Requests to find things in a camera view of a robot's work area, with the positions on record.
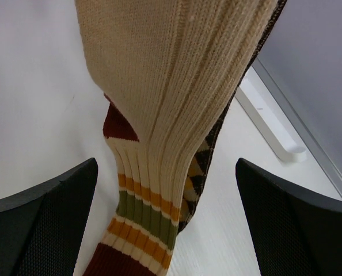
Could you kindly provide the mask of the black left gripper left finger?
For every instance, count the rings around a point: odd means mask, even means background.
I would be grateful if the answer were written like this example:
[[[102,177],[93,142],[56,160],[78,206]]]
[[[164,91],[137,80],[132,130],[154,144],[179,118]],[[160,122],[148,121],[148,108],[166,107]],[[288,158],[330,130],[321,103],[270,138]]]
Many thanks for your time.
[[[97,176],[90,158],[0,199],[0,275],[73,275]]]

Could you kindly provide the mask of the brown argyle sock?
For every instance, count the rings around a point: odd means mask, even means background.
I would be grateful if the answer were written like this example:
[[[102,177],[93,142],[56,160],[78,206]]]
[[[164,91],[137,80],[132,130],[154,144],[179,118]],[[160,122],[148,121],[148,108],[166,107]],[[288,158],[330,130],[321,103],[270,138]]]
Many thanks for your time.
[[[278,18],[280,17],[287,1],[279,0],[277,1],[275,10],[273,11],[271,18],[269,19],[265,31],[263,32],[261,39],[254,50],[252,57],[248,65],[245,68],[247,71],[257,58],[259,52],[264,46],[267,38],[272,32]],[[183,191],[183,200],[181,204],[180,219],[178,225],[178,232],[181,232],[192,220],[195,215],[197,205],[200,201],[200,197],[203,194],[203,190],[206,184],[208,171],[212,162],[212,157],[214,154],[215,145],[221,131],[222,125],[224,123],[227,112],[229,111],[232,99],[229,99],[227,105],[225,106],[223,112],[216,120],[214,126],[209,131],[207,136],[204,138],[203,142],[196,151],[189,170],[187,177],[185,179],[185,186]]]

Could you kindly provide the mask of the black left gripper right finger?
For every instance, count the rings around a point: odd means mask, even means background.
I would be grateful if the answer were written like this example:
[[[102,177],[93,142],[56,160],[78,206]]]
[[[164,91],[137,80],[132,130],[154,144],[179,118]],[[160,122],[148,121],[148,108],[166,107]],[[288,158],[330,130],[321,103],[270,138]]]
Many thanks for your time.
[[[261,275],[342,275],[342,201],[243,158],[235,177]]]

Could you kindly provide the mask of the beige striped sock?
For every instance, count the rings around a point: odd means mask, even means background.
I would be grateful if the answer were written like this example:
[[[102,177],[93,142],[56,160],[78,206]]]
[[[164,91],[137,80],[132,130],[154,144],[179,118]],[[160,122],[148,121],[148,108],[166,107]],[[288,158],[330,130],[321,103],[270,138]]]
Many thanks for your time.
[[[119,203],[85,275],[165,275],[202,177],[195,155],[232,99],[276,1],[76,1]]]

